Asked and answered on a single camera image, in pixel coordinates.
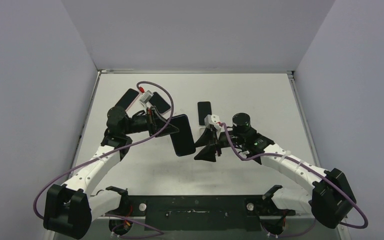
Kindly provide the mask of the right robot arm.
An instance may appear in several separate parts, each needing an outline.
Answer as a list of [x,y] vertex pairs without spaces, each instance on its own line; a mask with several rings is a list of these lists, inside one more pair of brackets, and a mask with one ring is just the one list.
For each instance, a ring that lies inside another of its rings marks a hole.
[[330,229],[344,225],[344,218],[357,201],[341,170],[327,170],[296,158],[254,129],[246,113],[235,114],[232,127],[221,122],[215,114],[208,114],[203,121],[205,129],[195,143],[196,147],[203,149],[194,157],[195,160],[215,162],[223,149],[230,148],[241,161],[255,161],[299,185],[299,189],[278,185],[265,193],[262,207],[266,213],[274,215],[280,210],[293,210],[313,215]]

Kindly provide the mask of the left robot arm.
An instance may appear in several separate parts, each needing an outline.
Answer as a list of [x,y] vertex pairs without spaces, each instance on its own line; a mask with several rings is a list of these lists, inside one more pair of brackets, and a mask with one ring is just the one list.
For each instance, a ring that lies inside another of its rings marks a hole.
[[110,186],[102,193],[93,195],[92,192],[135,145],[129,135],[148,132],[150,138],[156,138],[180,131],[154,106],[147,108],[143,115],[129,117],[122,106],[116,105],[107,112],[106,126],[95,155],[75,167],[76,174],[63,184],[53,184],[47,190],[45,229],[79,240],[97,218],[110,211],[124,215],[129,210],[129,201],[124,198],[126,190]]

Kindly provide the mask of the black smartphone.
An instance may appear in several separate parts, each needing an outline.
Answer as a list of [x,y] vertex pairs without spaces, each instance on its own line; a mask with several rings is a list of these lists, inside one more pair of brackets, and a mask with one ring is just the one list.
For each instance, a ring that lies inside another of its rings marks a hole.
[[212,114],[212,107],[209,101],[199,101],[197,103],[198,125],[205,126],[205,119]]

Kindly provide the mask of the beige phone case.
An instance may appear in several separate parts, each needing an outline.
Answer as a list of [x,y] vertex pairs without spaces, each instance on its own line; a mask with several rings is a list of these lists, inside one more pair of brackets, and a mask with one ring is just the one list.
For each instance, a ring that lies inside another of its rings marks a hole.
[[199,133],[200,133],[200,136],[199,138],[200,139],[207,139],[208,138],[208,134],[211,130],[209,128],[207,128],[206,126],[202,126],[200,129],[199,129]]

